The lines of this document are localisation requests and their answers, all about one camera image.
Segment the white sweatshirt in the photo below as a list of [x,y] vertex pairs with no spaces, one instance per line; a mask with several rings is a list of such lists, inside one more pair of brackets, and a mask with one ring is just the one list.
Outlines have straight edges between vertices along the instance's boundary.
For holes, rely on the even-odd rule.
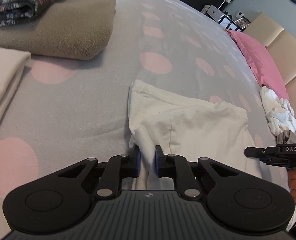
[[257,160],[247,158],[244,149],[254,146],[247,130],[246,110],[227,102],[187,98],[135,80],[128,97],[129,146],[141,152],[136,190],[170,190],[171,180],[155,172],[155,146],[165,154],[197,161],[209,157],[220,163],[262,177]]

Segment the cream beige garment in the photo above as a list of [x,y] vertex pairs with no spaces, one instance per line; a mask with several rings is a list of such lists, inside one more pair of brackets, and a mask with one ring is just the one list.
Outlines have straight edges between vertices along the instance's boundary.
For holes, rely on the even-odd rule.
[[0,48],[0,122],[30,59],[30,52]]

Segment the white crumpled clothes pile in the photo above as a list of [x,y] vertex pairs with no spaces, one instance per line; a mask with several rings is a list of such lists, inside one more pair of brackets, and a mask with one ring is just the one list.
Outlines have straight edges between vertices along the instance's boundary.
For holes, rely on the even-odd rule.
[[271,133],[276,137],[286,130],[296,133],[296,118],[290,102],[266,86],[261,88],[260,97]]

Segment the grey crumpled cloth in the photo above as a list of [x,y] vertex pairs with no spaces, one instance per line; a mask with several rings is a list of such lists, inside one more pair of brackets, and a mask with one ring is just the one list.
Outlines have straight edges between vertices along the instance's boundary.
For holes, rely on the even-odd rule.
[[296,135],[293,131],[286,129],[276,139],[277,144],[296,144]]

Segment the grey pink-dotted bed sheet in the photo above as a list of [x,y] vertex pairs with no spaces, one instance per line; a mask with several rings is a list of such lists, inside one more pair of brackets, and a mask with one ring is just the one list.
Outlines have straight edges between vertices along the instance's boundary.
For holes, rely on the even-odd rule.
[[0,202],[82,159],[128,150],[128,89],[141,80],[247,112],[258,147],[275,144],[259,86],[218,24],[177,0],[117,0],[107,47],[89,61],[32,58],[0,123]]

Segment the beige padded headboard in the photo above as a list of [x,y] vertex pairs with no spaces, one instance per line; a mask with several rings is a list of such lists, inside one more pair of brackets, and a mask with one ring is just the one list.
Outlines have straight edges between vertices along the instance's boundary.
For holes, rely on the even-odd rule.
[[245,28],[244,33],[267,47],[285,82],[296,115],[296,39],[263,12]]

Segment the pink pillow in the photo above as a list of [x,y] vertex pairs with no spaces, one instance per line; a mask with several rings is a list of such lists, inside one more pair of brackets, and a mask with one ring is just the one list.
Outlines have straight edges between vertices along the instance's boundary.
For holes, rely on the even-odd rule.
[[282,76],[265,46],[239,31],[226,32],[242,52],[259,85],[272,89],[279,98],[289,100]]

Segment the shelf with small items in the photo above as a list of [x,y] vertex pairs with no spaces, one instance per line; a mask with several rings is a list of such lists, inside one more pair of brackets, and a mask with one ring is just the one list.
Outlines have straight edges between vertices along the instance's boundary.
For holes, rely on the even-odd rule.
[[217,22],[221,27],[228,30],[235,30],[243,32],[247,26],[251,23],[246,17],[234,20],[228,12],[222,12],[213,5],[205,5],[201,13],[205,14],[215,22]]

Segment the tan brown fleece garment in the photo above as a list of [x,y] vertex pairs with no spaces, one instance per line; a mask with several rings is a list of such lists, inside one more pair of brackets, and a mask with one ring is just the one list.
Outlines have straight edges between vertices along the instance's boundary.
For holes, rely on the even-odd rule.
[[36,20],[0,27],[0,47],[33,55],[90,60],[113,32],[117,0],[58,0]]

